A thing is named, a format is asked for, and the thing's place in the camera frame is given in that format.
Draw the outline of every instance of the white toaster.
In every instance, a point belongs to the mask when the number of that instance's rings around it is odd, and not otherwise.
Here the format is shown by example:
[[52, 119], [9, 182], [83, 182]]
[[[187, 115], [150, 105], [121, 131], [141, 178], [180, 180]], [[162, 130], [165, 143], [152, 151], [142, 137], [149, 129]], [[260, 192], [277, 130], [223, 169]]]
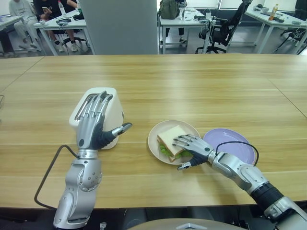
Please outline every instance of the white toaster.
[[[124, 112], [123, 108], [121, 107], [116, 89], [97, 87], [97, 88], [91, 88], [88, 91], [86, 91], [85, 94], [82, 96], [81, 100], [78, 102], [76, 108], [73, 110], [69, 118], [69, 124], [75, 129], [75, 131], [77, 131], [78, 129], [79, 117], [83, 109], [86, 107], [86, 105], [89, 103], [90, 99], [93, 96], [103, 91], [106, 91], [108, 94], [113, 95], [113, 98], [110, 100], [106, 109], [103, 131], [110, 131], [123, 124]], [[106, 150], [111, 149], [117, 144], [117, 142], [118, 142], [118, 137], [115, 138], [110, 144], [108, 144], [102, 149]]]

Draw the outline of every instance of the robotic finger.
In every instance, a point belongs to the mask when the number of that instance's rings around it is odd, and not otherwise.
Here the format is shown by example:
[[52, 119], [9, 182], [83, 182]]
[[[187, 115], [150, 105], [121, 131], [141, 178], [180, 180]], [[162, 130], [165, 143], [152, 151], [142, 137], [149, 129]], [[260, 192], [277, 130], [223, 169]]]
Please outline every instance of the robotic finger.
[[187, 169], [207, 162], [209, 154], [214, 151], [212, 146], [207, 142], [191, 134], [174, 138], [173, 145], [185, 149], [193, 155], [193, 158], [179, 166], [178, 170]]

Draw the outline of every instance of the backpack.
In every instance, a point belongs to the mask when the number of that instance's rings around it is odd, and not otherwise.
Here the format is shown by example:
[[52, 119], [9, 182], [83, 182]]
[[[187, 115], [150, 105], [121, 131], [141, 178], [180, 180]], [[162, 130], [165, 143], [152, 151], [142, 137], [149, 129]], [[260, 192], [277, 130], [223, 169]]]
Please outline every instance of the backpack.
[[175, 19], [179, 16], [179, 5], [175, 0], [161, 0], [159, 15], [163, 19]]

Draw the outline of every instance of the silver robotic arm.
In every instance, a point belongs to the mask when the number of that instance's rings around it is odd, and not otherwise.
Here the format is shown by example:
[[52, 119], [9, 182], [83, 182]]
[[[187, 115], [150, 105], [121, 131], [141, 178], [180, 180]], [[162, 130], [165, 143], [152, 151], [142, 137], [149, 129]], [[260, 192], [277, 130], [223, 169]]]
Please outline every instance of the silver robotic arm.
[[175, 138], [173, 145], [186, 149], [193, 155], [193, 158], [179, 166], [178, 170], [207, 162], [245, 190], [264, 211], [264, 215], [271, 222], [277, 222], [278, 230], [307, 229], [307, 213], [291, 199], [283, 196], [256, 166], [246, 164], [234, 155], [217, 153], [210, 144], [192, 135]]
[[111, 99], [111, 94], [102, 92], [92, 98], [80, 116], [76, 139], [78, 158], [72, 161], [66, 175], [66, 188], [53, 221], [57, 229], [82, 229], [87, 224], [95, 205], [96, 188], [102, 178], [98, 150], [132, 126], [124, 123], [111, 131], [102, 131]]

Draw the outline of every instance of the water bottle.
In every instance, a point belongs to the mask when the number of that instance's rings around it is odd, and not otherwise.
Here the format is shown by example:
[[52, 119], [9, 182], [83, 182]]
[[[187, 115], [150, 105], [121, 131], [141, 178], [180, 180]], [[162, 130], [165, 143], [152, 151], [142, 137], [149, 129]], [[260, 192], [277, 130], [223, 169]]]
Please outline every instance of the water bottle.
[[275, 14], [276, 12], [278, 11], [278, 4], [276, 4], [274, 7], [273, 7], [273, 10], [272, 10], [272, 13], [269, 17], [269, 21], [273, 21], [274, 17], [275, 17]]
[[58, 3], [59, 3], [59, 10], [61, 11], [62, 16], [66, 16], [66, 12], [65, 12], [63, 4], [61, 3], [61, 1], [58, 1]]
[[77, 11], [82, 12], [79, 0], [77, 0]]

